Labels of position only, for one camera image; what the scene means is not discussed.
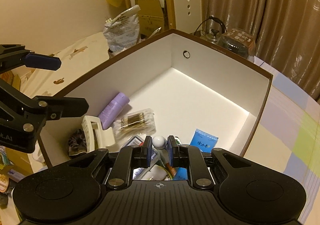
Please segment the brown curtain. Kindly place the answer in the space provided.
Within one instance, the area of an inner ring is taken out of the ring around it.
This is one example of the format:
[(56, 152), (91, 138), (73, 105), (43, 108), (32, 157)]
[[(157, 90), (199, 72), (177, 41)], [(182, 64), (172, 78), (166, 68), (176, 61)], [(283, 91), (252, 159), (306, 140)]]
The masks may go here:
[(202, 0), (202, 13), (255, 36), (255, 54), (319, 100), (319, 0)]

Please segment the cream patterned cloth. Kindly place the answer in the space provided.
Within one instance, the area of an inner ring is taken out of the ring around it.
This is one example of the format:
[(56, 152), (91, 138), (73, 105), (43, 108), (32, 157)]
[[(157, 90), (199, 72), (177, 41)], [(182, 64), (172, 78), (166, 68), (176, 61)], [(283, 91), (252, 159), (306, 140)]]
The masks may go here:
[(109, 59), (107, 40), (102, 32), (83, 38), (55, 54), (61, 60), (56, 71), (31, 69), (21, 78), (20, 92), (53, 96), (72, 82)]

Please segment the blue white tube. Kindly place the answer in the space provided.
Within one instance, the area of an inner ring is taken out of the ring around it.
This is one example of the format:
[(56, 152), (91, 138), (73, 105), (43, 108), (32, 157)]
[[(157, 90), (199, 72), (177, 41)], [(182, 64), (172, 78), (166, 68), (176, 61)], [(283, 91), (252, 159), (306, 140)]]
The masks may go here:
[(212, 149), (216, 146), (218, 137), (208, 134), (204, 131), (196, 129), (194, 136), (190, 142), (191, 146), (196, 146), (201, 152), (211, 153)]

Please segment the small white cap bottle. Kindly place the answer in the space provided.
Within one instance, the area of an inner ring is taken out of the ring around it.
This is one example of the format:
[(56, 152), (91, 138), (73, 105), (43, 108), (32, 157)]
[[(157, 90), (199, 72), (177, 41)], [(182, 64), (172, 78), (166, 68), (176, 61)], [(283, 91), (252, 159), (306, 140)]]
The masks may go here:
[(152, 138), (152, 145), (157, 150), (163, 150), (167, 147), (167, 139), (162, 136), (154, 136)]

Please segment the brown cardboard box white inside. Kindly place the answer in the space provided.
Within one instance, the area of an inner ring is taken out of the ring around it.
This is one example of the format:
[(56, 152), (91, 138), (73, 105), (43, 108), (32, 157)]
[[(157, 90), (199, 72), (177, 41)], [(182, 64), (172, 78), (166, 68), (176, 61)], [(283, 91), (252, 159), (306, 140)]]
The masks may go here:
[(244, 155), (271, 89), (272, 74), (198, 37), (168, 30), (103, 62), (56, 96), (85, 98), (98, 115), (119, 92), (124, 113), (151, 109), (156, 134), (188, 144), (196, 129)]

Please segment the cardboard carton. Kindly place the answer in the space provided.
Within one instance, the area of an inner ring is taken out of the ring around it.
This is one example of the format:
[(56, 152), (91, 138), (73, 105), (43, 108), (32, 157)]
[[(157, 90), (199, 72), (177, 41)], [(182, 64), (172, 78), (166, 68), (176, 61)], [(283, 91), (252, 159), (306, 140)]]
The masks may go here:
[(137, 0), (140, 34), (151, 36), (155, 30), (164, 31), (164, 14), (159, 0)]

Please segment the silver foil snack bag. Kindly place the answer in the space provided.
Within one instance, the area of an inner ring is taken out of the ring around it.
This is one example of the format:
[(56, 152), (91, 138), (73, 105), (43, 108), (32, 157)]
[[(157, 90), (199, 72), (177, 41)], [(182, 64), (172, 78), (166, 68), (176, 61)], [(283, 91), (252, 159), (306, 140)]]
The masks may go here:
[(103, 35), (107, 40), (108, 53), (111, 57), (136, 45), (140, 40), (138, 12), (135, 5), (105, 22)]

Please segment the checkered pastel tablecloth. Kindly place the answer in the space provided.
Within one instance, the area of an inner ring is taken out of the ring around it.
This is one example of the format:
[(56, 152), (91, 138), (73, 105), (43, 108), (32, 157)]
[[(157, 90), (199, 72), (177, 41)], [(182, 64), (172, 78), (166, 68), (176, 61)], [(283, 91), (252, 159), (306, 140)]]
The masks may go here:
[(245, 158), (299, 181), (306, 191), (301, 224), (319, 224), (319, 104), (282, 73), (273, 74), (260, 123)]

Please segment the green lip balm card pack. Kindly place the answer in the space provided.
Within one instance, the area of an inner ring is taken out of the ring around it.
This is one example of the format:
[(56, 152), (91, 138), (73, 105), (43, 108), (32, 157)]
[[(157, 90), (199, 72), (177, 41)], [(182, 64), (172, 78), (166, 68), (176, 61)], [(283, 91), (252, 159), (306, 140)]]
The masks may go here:
[(167, 154), (161, 154), (161, 160), (164, 167), (169, 172), (169, 176), (172, 181), (183, 181), (188, 179), (187, 169), (182, 167), (172, 167), (169, 164)]

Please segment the blue dental floss pick box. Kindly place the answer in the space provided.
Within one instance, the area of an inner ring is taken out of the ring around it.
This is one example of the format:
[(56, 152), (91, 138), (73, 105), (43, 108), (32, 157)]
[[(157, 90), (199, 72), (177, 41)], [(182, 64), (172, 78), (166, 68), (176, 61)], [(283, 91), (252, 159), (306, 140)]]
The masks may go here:
[(129, 151), (127, 147), (130, 147), (132, 153), (140, 153), (141, 152), (141, 147), (144, 144), (144, 139), (138, 135), (134, 135), (131, 137), (127, 143), (124, 145), (125, 151)]

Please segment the dark hair scrunchie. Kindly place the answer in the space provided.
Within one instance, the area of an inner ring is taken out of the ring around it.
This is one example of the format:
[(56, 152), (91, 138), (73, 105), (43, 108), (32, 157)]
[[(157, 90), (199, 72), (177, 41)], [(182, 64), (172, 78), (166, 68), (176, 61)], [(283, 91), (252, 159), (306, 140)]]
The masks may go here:
[(68, 139), (68, 155), (71, 159), (87, 153), (84, 131), (78, 129)]

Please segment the metal kettle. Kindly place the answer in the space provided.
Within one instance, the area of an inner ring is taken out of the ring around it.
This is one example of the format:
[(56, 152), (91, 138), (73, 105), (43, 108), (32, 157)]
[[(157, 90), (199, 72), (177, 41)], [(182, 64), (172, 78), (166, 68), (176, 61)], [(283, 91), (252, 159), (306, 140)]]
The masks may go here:
[[(220, 26), (220, 29), (214, 29), (213, 23)], [(209, 16), (207, 19), (202, 21), (199, 26), (193, 32), (194, 36), (202, 37), (210, 43), (217, 44), (222, 34), (227, 32), (227, 28), (222, 20), (218, 17)]]

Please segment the purple cream tube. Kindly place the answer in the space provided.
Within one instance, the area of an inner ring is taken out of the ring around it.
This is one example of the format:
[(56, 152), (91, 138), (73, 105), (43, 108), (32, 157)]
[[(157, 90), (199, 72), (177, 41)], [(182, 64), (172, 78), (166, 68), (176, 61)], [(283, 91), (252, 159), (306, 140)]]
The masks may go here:
[(129, 103), (129, 98), (124, 93), (118, 93), (99, 114), (103, 130), (108, 129), (117, 116)]

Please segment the cotton swab bag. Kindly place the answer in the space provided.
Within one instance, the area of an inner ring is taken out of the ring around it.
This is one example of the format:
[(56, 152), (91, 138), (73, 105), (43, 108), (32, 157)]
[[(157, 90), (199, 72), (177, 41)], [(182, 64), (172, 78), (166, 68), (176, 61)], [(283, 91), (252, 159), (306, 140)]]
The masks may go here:
[(152, 135), (156, 133), (154, 112), (147, 108), (116, 118), (112, 124), (116, 141), (124, 141), (134, 135)]

